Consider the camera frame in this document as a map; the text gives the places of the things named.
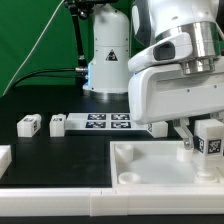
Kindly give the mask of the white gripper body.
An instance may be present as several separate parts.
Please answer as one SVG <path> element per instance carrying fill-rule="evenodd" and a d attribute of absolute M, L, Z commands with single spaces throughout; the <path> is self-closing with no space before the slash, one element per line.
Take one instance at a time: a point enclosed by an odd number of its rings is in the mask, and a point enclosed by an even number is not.
<path fill-rule="evenodd" d="M 179 64 L 148 68 L 129 83 L 129 108 L 138 124 L 224 110 L 224 61 L 213 72 L 184 75 Z"/>

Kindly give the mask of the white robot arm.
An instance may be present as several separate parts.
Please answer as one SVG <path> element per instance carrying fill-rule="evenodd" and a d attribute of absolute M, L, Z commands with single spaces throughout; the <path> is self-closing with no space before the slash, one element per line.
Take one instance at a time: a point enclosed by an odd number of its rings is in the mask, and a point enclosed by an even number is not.
<path fill-rule="evenodd" d="M 127 94 L 136 123 L 171 120 L 191 149 L 188 119 L 224 110 L 224 0 L 135 0 L 132 24 L 145 49 L 128 57 L 124 22 L 108 4 L 95 8 L 95 53 L 83 90 L 101 99 Z"/>

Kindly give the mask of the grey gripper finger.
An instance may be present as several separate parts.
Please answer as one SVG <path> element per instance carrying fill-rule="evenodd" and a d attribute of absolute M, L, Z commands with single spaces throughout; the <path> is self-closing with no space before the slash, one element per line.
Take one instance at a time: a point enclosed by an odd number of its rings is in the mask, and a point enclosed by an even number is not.
<path fill-rule="evenodd" d="M 189 119 L 180 118 L 173 121 L 173 127 L 179 136 L 183 139 L 184 148 L 186 150 L 192 150 L 194 148 L 193 135 L 188 128 Z"/>

